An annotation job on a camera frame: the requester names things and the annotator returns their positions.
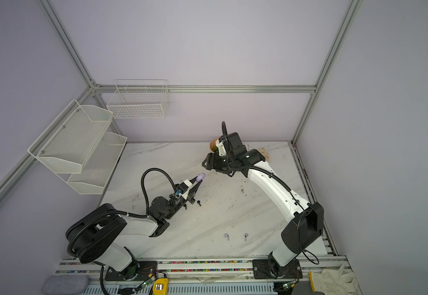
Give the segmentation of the purple earbud charging case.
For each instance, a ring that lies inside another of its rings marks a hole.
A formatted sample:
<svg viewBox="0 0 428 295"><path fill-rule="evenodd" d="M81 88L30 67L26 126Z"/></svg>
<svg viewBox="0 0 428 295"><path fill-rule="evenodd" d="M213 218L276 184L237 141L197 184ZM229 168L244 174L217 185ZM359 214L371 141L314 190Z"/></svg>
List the purple earbud charging case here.
<svg viewBox="0 0 428 295"><path fill-rule="evenodd" d="M201 181L203 181L203 180L204 180L204 178L205 178L205 173L201 173L201 174L199 174L199 175L197 176L197 178L196 178L196 182L197 182L197 183L200 183Z"/></svg>

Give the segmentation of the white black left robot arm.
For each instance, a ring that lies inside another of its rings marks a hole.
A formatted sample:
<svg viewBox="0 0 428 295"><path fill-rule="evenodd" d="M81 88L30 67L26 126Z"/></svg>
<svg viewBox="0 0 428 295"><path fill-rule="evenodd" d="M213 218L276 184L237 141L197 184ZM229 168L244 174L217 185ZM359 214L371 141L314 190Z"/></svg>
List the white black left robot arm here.
<svg viewBox="0 0 428 295"><path fill-rule="evenodd" d="M145 178L151 172L163 174L172 187L168 197L148 199ZM138 268L136 257L127 247L119 246L119 236L161 236L170 226L170 220L187 203L195 203L195 195L205 178L201 173L193 179L174 183L167 172L149 168L141 176L141 190L145 200L145 214L139 215L103 204L72 225L65 233L68 241L67 254L80 263L95 263L112 267L117 272L127 273Z"/></svg>

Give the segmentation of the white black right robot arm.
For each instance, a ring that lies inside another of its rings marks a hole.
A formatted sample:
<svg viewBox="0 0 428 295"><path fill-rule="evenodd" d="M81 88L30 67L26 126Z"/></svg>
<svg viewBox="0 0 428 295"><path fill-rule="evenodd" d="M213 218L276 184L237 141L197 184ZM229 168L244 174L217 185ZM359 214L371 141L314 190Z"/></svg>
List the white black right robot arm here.
<svg viewBox="0 0 428 295"><path fill-rule="evenodd" d="M300 254L309 253L308 247L323 235L323 207L291 189L274 172L267 158L256 149L247 149L237 133L224 133L210 143L210 150L202 162L206 170L229 177L241 173L270 198L287 222L281 242L269 254L270 265L284 269Z"/></svg>

